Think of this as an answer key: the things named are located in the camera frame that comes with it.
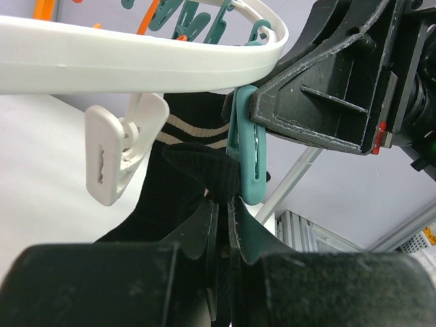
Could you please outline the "teal clothes peg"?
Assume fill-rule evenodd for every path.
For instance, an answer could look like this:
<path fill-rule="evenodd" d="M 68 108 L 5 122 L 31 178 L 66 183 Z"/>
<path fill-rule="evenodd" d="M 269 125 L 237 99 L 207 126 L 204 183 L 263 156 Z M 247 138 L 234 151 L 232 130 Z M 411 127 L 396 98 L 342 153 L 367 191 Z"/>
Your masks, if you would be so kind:
<path fill-rule="evenodd" d="M 229 123 L 226 153 L 240 164 L 240 196 L 248 205 L 259 204 L 266 195 L 266 130 L 249 118 L 253 85 L 234 89 L 224 102 L 222 116 Z"/>

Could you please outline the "black sock with beige stripes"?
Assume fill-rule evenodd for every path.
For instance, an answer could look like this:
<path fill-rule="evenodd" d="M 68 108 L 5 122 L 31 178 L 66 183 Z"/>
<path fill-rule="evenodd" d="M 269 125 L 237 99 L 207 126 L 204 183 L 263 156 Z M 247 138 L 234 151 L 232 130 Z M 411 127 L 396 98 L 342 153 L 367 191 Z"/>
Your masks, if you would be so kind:
<path fill-rule="evenodd" d="M 229 202 L 240 191 L 240 164 L 200 143 L 156 142 L 134 210 L 101 242 L 157 242 L 194 214 L 204 198 Z"/>

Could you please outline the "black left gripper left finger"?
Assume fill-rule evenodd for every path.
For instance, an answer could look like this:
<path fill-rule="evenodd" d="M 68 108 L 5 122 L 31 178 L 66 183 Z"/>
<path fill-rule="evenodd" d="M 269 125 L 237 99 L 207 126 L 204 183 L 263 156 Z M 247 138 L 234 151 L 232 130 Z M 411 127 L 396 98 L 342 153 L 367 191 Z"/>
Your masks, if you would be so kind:
<path fill-rule="evenodd" d="M 35 245 L 1 285 L 2 326 L 210 326 L 219 207 L 157 243 Z"/>

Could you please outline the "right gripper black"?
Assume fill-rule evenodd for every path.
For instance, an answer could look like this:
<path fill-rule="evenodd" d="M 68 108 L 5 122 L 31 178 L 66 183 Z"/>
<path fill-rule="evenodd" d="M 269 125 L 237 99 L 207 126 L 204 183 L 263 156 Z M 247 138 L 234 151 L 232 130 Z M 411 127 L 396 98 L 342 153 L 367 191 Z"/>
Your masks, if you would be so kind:
<path fill-rule="evenodd" d="M 256 85 L 249 116 L 270 133 L 356 155 L 397 146 L 435 175 L 434 1 L 316 1 Z"/>

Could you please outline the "white round clip hanger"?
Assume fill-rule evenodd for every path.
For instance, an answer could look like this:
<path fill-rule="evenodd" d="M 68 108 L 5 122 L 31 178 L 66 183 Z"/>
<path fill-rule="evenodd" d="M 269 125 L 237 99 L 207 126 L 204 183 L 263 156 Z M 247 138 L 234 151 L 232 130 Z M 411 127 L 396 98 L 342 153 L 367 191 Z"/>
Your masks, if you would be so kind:
<path fill-rule="evenodd" d="M 261 1 L 234 1 L 261 28 L 261 46 L 170 40 L 32 18 L 1 17 L 1 93 L 190 93 L 240 87 L 267 76 L 289 31 Z"/>

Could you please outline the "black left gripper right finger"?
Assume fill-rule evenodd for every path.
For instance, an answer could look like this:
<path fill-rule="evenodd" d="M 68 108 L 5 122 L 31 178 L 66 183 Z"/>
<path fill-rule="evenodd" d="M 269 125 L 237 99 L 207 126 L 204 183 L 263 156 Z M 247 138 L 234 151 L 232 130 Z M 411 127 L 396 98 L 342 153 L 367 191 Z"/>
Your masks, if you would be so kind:
<path fill-rule="evenodd" d="M 434 326 L 435 287 L 400 253 L 301 253 L 228 205 L 234 326 Z"/>

